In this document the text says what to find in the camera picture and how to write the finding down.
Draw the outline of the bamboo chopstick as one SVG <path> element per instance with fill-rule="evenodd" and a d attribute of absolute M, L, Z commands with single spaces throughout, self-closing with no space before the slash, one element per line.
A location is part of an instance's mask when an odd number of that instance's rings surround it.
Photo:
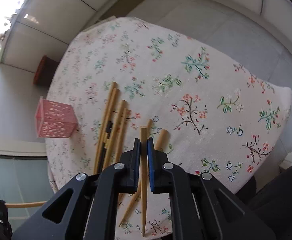
<path fill-rule="evenodd" d="M 154 148 L 156 150 L 162 150 L 163 149 L 163 146 L 164 146 L 164 143 L 166 141 L 167 135 L 168 135 L 167 130 L 162 129 L 160 131 L 159 137 L 156 140 L 156 143 L 155 143 L 155 146 L 154 146 Z M 125 211 L 121 221 L 119 222 L 118 226 L 121 226 L 123 224 L 123 222 L 126 220 L 126 218 L 129 216 L 129 214 L 130 214 L 132 208 L 134 207 L 134 204 L 137 201 L 137 199 L 140 196 L 140 194 L 141 194 L 141 183 L 138 184 L 137 192 L 132 196 L 132 198 L 131 198 L 131 200 L 130 200 L 130 202 L 128 204 L 128 207 L 126 208 L 126 211 Z"/>
<path fill-rule="evenodd" d="M 107 122 L 108 121 L 112 121 L 112 113 L 113 113 L 113 109 L 115 107 L 115 104 L 117 102 L 117 97 L 118 97 L 118 88 L 115 88 L 115 90 L 113 91 L 113 94 L 112 94 L 112 98 L 111 98 L 109 110 L 108 110 L 108 113 L 107 113 Z M 104 136 L 104 133 L 105 133 L 105 129 L 106 129 L 107 122 L 105 124 L 103 136 Z"/>
<path fill-rule="evenodd" d="M 140 129 L 140 141 L 141 141 L 141 201 L 142 201 L 142 236 L 145 235 L 146 225 L 146 211 L 147 211 L 147 127 L 142 126 Z"/>
<path fill-rule="evenodd" d="M 32 208 L 32 207 L 40 207 L 45 204 L 46 201 L 41 202 L 30 202 L 30 203 L 5 203 L 7 208 Z"/>
<path fill-rule="evenodd" d="M 100 155 L 100 150 L 101 150 L 102 141 L 103 141 L 103 132 L 104 132 L 105 124 L 107 122 L 107 113 L 109 110 L 113 91 L 115 90 L 116 87 L 117 87 L 117 84 L 115 82 L 112 82 L 110 90 L 109 90 L 109 94 L 107 97 L 107 102 L 106 102 L 106 106 L 104 109 L 104 113 L 103 113 L 102 125 L 101 125 L 100 132 L 99 132 L 99 139 L 98 139 L 97 148 L 96 148 L 96 156 L 95 156 L 93 174 L 96 174 L 98 172 L 99 155 Z"/>
<path fill-rule="evenodd" d="M 118 162 L 121 156 L 121 150 L 123 145 L 123 136 L 124 136 L 124 126 L 126 121 L 126 112 L 127 112 L 127 103 L 125 100 L 121 102 L 119 107 L 119 111 L 117 113 L 115 123 L 113 125 L 110 138 L 106 143 L 106 155 L 103 163 L 103 168 L 107 168 L 109 166 L 111 154 L 115 153 L 114 162 Z"/>

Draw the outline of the white kitchen cabinets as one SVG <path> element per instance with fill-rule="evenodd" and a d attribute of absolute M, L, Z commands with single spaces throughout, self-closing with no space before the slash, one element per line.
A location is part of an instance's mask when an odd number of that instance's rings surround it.
<path fill-rule="evenodd" d="M 292 53 L 292 0 L 213 0 L 260 24 Z M 12 24 L 0 62 L 34 70 L 42 55 L 60 59 L 66 45 L 117 0 L 22 0 L 10 14 Z M 0 0 L 4 8 L 13 0 Z"/>

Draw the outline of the floral tablecloth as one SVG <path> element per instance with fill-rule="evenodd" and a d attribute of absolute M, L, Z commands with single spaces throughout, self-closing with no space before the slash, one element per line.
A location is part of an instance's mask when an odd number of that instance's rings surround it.
<path fill-rule="evenodd" d="M 210 172 L 237 192 L 271 154 L 292 105 L 292 90 L 264 81 L 224 53 L 136 18 L 79 33 L 62 58 L 47 98 L 73 106 L 78 128 L 46 140 L 54 191 L 92 174 L 112 83 L 128 104 L 123 149 L 139 130 L 169 133 L 164 152 L 186 172 Z"/>

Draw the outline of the pink perforated utensil holder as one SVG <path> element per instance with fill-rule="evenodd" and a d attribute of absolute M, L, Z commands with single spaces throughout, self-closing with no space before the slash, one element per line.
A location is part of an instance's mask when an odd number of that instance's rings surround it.
<path fill-rule="evenodd" d="M 43 97 L 39 99 L 34 118 L 38 138 L 69 138 L 78 126 L 71 105 Z"/>

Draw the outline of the dark bin with red rim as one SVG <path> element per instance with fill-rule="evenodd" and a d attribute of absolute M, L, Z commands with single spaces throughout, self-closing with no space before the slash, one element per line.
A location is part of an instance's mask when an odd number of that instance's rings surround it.
<path fill-rule="evenodd" d="M 59 63 L 44 55 L 35 72 L 33 84 L 36 86 L 49 87 Z"/>

